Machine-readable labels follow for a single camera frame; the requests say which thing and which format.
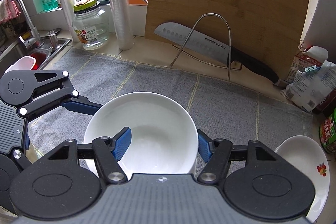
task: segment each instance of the kitchen faucet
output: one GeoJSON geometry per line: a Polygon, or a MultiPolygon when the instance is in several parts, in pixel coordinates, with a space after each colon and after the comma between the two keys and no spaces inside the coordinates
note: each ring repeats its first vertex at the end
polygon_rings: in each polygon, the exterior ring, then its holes
{"type": "Polygon", "coordinates": [[[24,41],[24,44],[26,46],[27,49],[31,49],[31,48],[34,48],[34,47],[39,47],[41,46],[41,37],[40,37],[40,34],[39,32],[37,31],[37,28],[33,25],[33,22],[32,20],[30,19],[30,16],[28,15],[28,12],[27,12],[27,9],[23,3],[23,0],[14,0],[16,1],[24,16],[25,16],[25,19],[26,19],[26,22],[28,24],[28,27],[30,29],[30,32],[31,32],[31,37],[28,37],[25,41],[24,41]]]}

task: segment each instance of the white bowl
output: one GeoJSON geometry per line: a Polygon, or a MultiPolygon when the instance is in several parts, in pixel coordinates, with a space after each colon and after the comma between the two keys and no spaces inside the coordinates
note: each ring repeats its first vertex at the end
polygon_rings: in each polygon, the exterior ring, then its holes
{"type": "Polygon", "coordinates": [[[326,203],[330,184],[328,161],[322,148],[313,139],[298,135],[285,140],[275,152],[313,182],[315,198],[306,216],[313,223],[326,203]],[[317,169],[317,166],[322,164],[326,166],[325,176],[321,175],[317,169]]]}
{"type": "MultiPolygon", "coordinates": [[[[119,96],[101,107],[86,128],[84,143],[113,137],[129,127],[132,141],[119,161],[127,178],[133,173],[187,174],[195,172],[198,134],[189,113],[174,100],[156,93],[119,96]]],[[[86,160],[97,174],[93,160],[86,160]]]]}

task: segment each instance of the towel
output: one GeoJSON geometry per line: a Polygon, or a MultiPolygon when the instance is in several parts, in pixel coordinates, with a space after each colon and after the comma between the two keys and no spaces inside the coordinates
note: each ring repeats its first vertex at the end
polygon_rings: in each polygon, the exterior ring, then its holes
{"type": "Polygon", "coordinates": [[[0,1],[0,24],[18,17],[21,14],[14,0],[0,1]]]}

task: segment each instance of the kitchen counter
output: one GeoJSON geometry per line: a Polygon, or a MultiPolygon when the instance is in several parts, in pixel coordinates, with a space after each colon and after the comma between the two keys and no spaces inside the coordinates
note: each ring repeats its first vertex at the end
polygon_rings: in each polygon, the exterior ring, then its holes
{"type": "MultiPolygon", "coordinates": [[[[46,35],[47,32],[40,32],[41,36],[46,35]]],[[[61,31],[58,34],[59,38],[71,38],[69,31],[61,31]]],[[[103,47],[95,50],[94,52],[119,56],[123,59],[137,61],[140,63],[146,63],[158,66],[169,66],[176,56],[178,50],[175,49],[171,44],[157,42],[144,37],[135,37],[134,47],[127,51],[121,51],[117,45],[117,38],[114,33],[110,33],[108,43],[103,47]]],[[[57,62],[66,52],[68,52],[72,47],[82,48],[80,42],[71,42],[65,47],[47,66],[45,69],[52,69],[55,62],[57,62]]],[[[213,60],[204,58],[203,56],[189,51],[189,53],[199,57],[207,62],[214,62],[213,60]]],[[[182,69],[194,73],[199,73],[211,77],[216,77],[220,79],[227,79],[227,69],[213,67],[204,63],[201,63],[193,58],[181,53],[177,61],[175,62],[173,68],[182,69]]],[[[241,71],[231,71],[231,81],[247,87],[249,89],[260,92],[263,95],[269,96],[271,98],[290,103],[289,100],[284,98],[280,94],[280,88],[274,86],[268,79],[256,75],[250,70],[243,67],[241,71]]],[[[314,115],[313,117],[313,135],[317,143],[319,142],[318,130],[320,123],[324,120],[323,115],[314,115]]],[[[334,155],[326,155],[329,163],[330,172],[330,191],[327,203],[322,211],[322,214],[317,220],[317,224],[332,224],[336,220],[336,211],[334,210],[334,204],[336,203],[336,161],[334,155]]]]}

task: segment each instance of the glass jar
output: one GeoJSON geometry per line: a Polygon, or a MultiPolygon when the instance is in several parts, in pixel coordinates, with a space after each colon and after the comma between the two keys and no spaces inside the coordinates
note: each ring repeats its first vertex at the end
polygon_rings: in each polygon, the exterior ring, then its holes
{"type": "Polygon", "coordinates": [[[81,0],[73,6],[72,27],[86,50],[94,50],[109,39],[109,17],[97,0],[81,0]]]}

